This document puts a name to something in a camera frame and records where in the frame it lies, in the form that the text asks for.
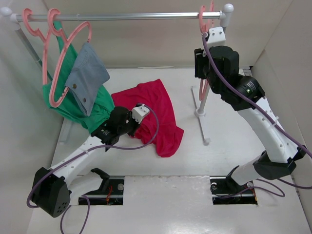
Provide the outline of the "red t shirt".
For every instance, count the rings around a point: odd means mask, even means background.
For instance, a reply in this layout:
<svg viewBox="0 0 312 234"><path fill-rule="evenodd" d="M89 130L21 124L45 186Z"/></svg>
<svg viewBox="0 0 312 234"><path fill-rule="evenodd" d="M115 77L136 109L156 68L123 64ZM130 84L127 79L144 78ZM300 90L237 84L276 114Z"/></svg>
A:
<svg viewBox="0 0 312 234"><path fill-rule="evenodd" d="M178 150L184 130L176 125L174 109L170 97L160 79L138 84L134 88L112 94L114 104L132 110L136 104L149 106L154 112L149 114L135 133L135 138L147 144L158 131L152 143L160 157L171 157Z"/></svg>

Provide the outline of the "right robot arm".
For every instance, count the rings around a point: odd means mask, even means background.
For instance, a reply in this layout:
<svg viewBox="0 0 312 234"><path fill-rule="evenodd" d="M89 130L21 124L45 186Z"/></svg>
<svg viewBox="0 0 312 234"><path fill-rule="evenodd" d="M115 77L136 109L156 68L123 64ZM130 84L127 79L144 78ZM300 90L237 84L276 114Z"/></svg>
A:
<svg viewBox="0 0 312 234"><path fill-rule="evenodd" d="M224 179L226 188L237 192L261 177L275 180L290 175L296 168L295 162L306 153L282 134L283 128L258 81L239 73L238 52L228 46L212 47L209 52L224 80L214 71L203 49L194 50L195 77L205 79L212 92L247 121L265 148L256 159L229 172Z"/></svg>

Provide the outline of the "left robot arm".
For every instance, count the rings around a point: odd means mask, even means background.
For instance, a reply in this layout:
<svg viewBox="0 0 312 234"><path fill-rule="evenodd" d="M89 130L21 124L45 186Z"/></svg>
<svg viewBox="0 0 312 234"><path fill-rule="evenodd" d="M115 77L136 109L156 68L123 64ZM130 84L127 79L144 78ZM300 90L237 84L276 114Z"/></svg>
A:
<svg viewBox="0 0 312 234"><path fill-rule="evenodd" d="M84 170L99 157L97 149L107 152L117 147L122 135L134 136L149 113L144 104L138 104L130 111L125 107L115 107L108 119L98 124L67 158L48 169L42 167L37 170L27 206L41 208L56 218L84 194L106 192L110 176L99 168L86 173Z"/></svg>

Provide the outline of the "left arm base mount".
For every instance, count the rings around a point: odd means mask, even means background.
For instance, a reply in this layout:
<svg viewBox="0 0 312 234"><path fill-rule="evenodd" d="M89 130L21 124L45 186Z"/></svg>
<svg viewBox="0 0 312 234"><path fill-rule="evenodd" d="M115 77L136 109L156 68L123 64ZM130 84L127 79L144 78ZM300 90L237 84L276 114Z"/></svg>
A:
<svg viewBox="0 0 312 234"><path fill-rule="evenodd" d="M96 186L96 190L86 193L90 205L115 206L123 205L124 176L110 176L99 168L91 170L92 175L97 174L101 183Z"/></svg>

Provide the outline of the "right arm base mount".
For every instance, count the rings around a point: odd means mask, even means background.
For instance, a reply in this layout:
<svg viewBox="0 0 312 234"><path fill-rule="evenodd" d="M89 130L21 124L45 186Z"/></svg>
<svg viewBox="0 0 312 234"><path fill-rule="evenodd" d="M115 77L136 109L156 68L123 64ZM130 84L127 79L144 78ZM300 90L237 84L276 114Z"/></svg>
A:
<svg viewBox="0 0 312 234"><path fill-rule="evenodd" d="M210 191L214 205L257 205L254 183L237 185L225 176L210 177Z"/></svg>

